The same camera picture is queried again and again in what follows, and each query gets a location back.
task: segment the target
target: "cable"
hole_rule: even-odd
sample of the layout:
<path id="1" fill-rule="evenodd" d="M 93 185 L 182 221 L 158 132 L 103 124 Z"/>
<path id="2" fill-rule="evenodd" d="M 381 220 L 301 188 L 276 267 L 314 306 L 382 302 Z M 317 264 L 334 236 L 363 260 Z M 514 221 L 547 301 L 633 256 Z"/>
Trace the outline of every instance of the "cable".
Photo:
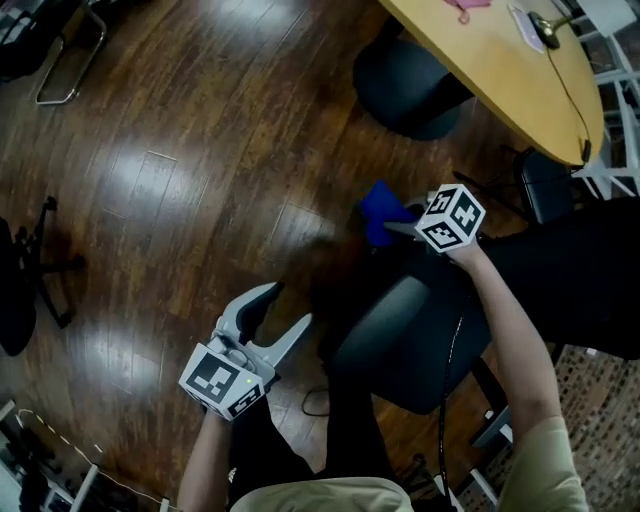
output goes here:
<path id="1" fill-rule="evenodd" d="M 451 338 L 451 345 L 449 346 L 449 356 L 444 369 L 444 380 L 442 382 L 442 398 L 440 400 L 440 414 L 438 417 L 438 463 L 440 465 L 440 477 L 442 478 L 442 487 L 444 496 L 447 500 L 447 504 L 453 507 L 451 503 L 451 493 L 449 492 L 449 480 L 447 478 L 447 466 L 444 459 L 444 429 L 445 419 L 447 416 L 447 400 L 449 399 L 449 374 L 451 372 L 451 360 L 453 359 L 453 349 L 460 332 L 460 326 L 462 325 L 462 319 L 464 318 L 464 310 L 471 297 L 471 291 L 467 294 L 467 297 L 462 304 L 462 310 L 460 311 L 460 318 L 458 319 L 458 325 Z"/>
<path id="2" fill-rule="evenodd" d="M 16 413 L 16 421 L 18 422 L 18 425 L 20 425 L 20 428 L 24 429 L 24 423 L 22 422 L 22 418 L 20 417 L 20 415 L 22 413 L 29 413 L 29 414 L 33 414 L 40 423 L 42 423 L 45 427 L 47 427 L 51 432 L 53 432 L 56 436 L 58 436 L 60 439 L 62 439 L 64 441 L 65 444 L 71 446 L 71 448 L 73 448 L 76 453 L 78 453 L 78 455 L 80 455 L 84 460 L 86 460 L 89 464 L 94 465 L 93 462 L 91 462 L 91 460 L 89 459 L 89 457 L 87 457 L 84 452 L 82 450 L 80 450 L 80 448 L 78 448 L 77 446 L 75 446 L 74 444 L 70 443 L 69 441 L 67 441 L 67 439 L 65 439 L 62 435 L 58 434 L 53 427 L 51 427 L 51 425 L 49 425 L 46 421 L 44 421 L 37 413 L 33 412 L 30 409 L 19 409 L 18 412 Z M 130 490 L 131 492 L 138 494 L 140 496 L 144 496 L 145 498 L 148 498 L 152 501 L 155 501 L 158 505 L 162 505 L 162 502 L 157 500 L 156 498 L 154 498 L 153 496 L 149 496 L 148 494 L 145 494 L 143 492 L 140 491 L 136 491 L 135 489 L 133 489 L 132 487 L 129 487 L 128 485 L 125 485 L 123 483 L 118 482 L 116 479 L 114 479 L 113 477 L 109 476 L 107 473 L 105 473 L 104 471 L 100 471 L 100 469 L 98 469 L 98 473 L 100 473 L 102 476 L 104 476 L 105 478 L 108 478 L 109 480 L 111 480 L 114 484 L 119 485 L 120 487 L 124 487 L 125 489 Z M 177 507 L 174 507 L 173 505 L 169 505 L 169 508 L 172 508 L 173 510 L 178 510 Z"/>
<path id="3" fill-rule="evenodd" d="M 551 51 L 549 50 L 548 47 L 547 47 L 547 57 L 549 58 L 549 62 L 551 63 L 551 66 L 553 66 L 553 70 L 556 72 L 556 76 L 558 77 L 558 80 L 560 81 L 560 84 L 564 89 L 564 93 L 567 95 L 567 98 L 571 102 L 571 105 L 576 111 L 576 114 L 578 114 L 578 117 L 580 117 L 580 121 L 582 121 L 582 126 L 584 126 L 584 131 L 587 133 L 587 140 L 585 140 L 584 146 L 581 145 L 581 148 L 580 148 L 582 152 L 582 154 L 580 155 L 582 157 L 582 163 L 586 164 L 587 162 L 589 162 L 589 159 L 591 158 L 591 134 L 589 133 L 589 127 L 587 126 L 587 123 L 584 120 L 584 117 L 582 116 L 582 112 L 580 112 L 578 105 L 576 105 L 576 102 L 573 100 L 571 94 L 569 93 L 569 89 L 567 89 L 567 86 L 564 83 L 564 80 L 562 79 L 562 75 L 558 71 L 558 68 L 556 67 L 556 63 L 553 61 L 553 58 L 551 57 Z"/>
<path id="4" fill-rule="evenodd" d="M 309 399 L 309 397 L 313 394 L 313 393 L 322 393 L 324 391 L 329 391 L 329 388 L 326 386 L 317 386 L 315 388 L 311 388 L 309 391 L 307 391 L 307 394 L 304 396 L 304 399 L 302 400 L 302 405 L 300 406 L 300 408 L 302 409 L 302 413 L 305 416 L 311 416 L 312 418 L 326 418 L 327 416 L 329 416 L 329 413 L 326 414 L 315 414 L 312 412 L 307 412 L 307 410 L 304 408 L 305 404 L 307 403 L 307 400 Z"/>
<path id="5" fill-rule="evenodd" d="M 555 71 L 556 76 L 558 77 L 558 80 L 560 81 L 560 85 L 562 85 L 562 88 L 564 89 L 564 93 L 567 96 L 567 99 L 571 103 L 571 106 L 573 107 L 573 109 L 576 111 L 576 114 L 578 114 L 578 117 L 580 118 L 580 121 L 582 122 L 582 126 L 584 126 L 584 131 L 587 134 L 587 138 L 584 141 L 584 145 L 582 145 L 582 140 L 580 138 L 578 138 L 578 141 L 580 142 L 580 152 L 581 152 L 580 157 L 582 158 L 582 164 L 586 165 L 587 163 L 589 163 L 589 159 L 591 158 L 591 147 L 592 147 L 592 145 L 591 145 L 591 133 L 589 132 L 589 126 L 587 125 L 586 121 L 584 120 L 584 117 L 582 115 L 582 112 L 580 112 L 580 109 L 578 108 L 578 105 L 576 105 L 576 102 L 574 101 L 573 97 L 569 93 L 569 89 L 567 89 L 567 85 L 564 83 L 564 80 L 562 79 L 562 75 L 560 74 L 560 71 L 558 71 L 556 63 L 553 61 L 553 58 L 551 57 L 551 51 L 549 50 L 548 47 L 547 47 L 547 58 L 549 59 L 549 62 L 551 63 L 551 66 L 553 67 L 553 70 Z M 523 184 L 524 185 L 537 185 L 539 183 L 549 183 L 549 182 L 552 182 L 552 181 L 567 179 L 567 178 L 570 178 L 576 172 L 581 171 L 581 170 L 582 170 L 582 167 L 578 167 L 577 169 L 572 169 L 571 171 L 569 171 L 569 174 L 565 174 L 565 175 L 562 175 L 562 176 L 556 176 L 555 178 L 548 178 L 546 180 L 523 181 Z M 506 183 L 506 184 L 503 184 L 503 185 L 493 185 L 491 188 L 506 188 L 506 187 L 515 187 L 515 186 L 516 186 L 515 183 Z"/>

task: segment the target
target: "pink item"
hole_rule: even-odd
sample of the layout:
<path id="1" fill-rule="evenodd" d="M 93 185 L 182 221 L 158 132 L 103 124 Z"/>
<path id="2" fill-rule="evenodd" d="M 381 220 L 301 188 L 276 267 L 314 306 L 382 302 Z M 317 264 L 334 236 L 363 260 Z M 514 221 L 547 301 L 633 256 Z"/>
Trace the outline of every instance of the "pink item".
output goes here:
<path id="1" fill-rule="evenodd" d="M 445 0 L 449 5 L 453 5 L 460 9 L 460 17 L 458 21 L 463 25 L 469 23 L 469 12 L 467 9 L 471 9 L 472 7 L 489 7 L 491 5 L 491 0 Z"/>

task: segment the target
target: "white wire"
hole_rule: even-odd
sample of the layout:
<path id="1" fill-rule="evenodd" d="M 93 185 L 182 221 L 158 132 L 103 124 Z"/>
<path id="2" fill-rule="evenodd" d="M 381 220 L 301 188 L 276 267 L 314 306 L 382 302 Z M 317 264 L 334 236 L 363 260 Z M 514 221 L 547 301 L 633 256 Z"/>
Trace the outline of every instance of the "white wire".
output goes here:
<path id="1" fill-rule="evenodd" d="M 67 441 L 64 437 L 62 437 L 60 434 L 58 434 L 55 430 L 53 430 L 53 428 L 51 428 L 51 426 L 46 423 L 40 416 L 38 416 L 35 412 L 33 412 L 30 409 L 19 409 L 18 412 L 16 413 L 16 420 L 18 422 L 18 425 L 20 425 L 20 428 L 24 429 L 24 423 L 22 422 L 22 418 L 20 417 L 20 415 L 23 413 L 29 413 L 29 414 L 33 414 L 40 423 L 42 423 L 45 427 L 47 427 L 51 432 L 53 432 L 56 436 L 58 436 L 60 439 L 62 439 L 66 444 L 68 444 L 69 446 L 71 446 L 84 460 L 86 460 L 89 464 L 93 465 L 93 462 L 91 462 L 91 460 L 89 459 L 89 457 L 87 457 L 84 452 L 82 450 L 80 450 L 80 448 L 78 448 L 77 446 L 75 446 L 74 444 L 71 444 L 69 441 Z M 125 489 L 129 489 L 131 492 L 138 494 L 140 496 L 144 496 L 145 498 L 149 498 L 152 501 L 155 501 L 158 505 L 162 505 L 162 502 L 157 500 L 156 498 L 154 498 L 153 496 L 149 496 L 148 494 L 145 494 L 143 492 L 140 491 L 136 491 L 135 489 L 133 489 L 132 487 L 129 487 L 128 485 L 125 485 L 123 483 L 118 482 L 115 478 L 109 476 L 107 473 L 105 473 L 104 471 L 100 471 L 100 469 L 98 468 L 98 473 L 100 473 L 102 476 L 104 476 L 105 478 L 108 478 L 109 480 L 111 480 L 114 484 L 119 485 L 120 487 L 124 487 Z M 173 505 L 169 505 L 169 508 L 172 508 L 173 510 L 178 510 L 177 507 L 174 507 Z"/>

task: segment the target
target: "black pants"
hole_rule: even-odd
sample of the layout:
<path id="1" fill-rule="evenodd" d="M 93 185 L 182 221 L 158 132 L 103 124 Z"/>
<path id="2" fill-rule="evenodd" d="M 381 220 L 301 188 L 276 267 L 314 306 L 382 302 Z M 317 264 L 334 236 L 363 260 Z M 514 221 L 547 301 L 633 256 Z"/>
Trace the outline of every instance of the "black pants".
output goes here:
<path id="1" fill-rule="evenodd" d="M 330 378 L 329 400 L 327 463 L 322 478 L 373 476 L 396 481 L 373 414 L 371 394 Z M 229 508 L 254 489 L 316 477 L 276 429 L 264 397 L 234 421 L 230 458 L 230 467 L 237 470 L 229 489 Z"/>

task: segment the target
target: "wooden table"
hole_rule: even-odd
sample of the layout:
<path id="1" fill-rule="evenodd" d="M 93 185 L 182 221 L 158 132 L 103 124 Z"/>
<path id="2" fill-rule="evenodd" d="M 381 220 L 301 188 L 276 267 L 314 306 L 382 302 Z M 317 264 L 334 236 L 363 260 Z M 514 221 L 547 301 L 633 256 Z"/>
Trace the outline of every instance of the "wooden table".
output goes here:
<path id="1" fill-rule="evenodd" d="M 380 1 L 462 85 L 532 146 L 555 160 L 579 165 L 588 136 L 591 158 L 598 154 L 604 131 L 602 104 L 587 56 L 568 25 L 558 32 L 560 49 L 547 55 L 525 43 L 507 0 L 471 9 L 467 25 L 458 22 L 459 9 L 444 0 Z M 550 0 L 516 1 L 512 3 L 525 12 L 535 10 L 551 20 L 561 17 Z"/>

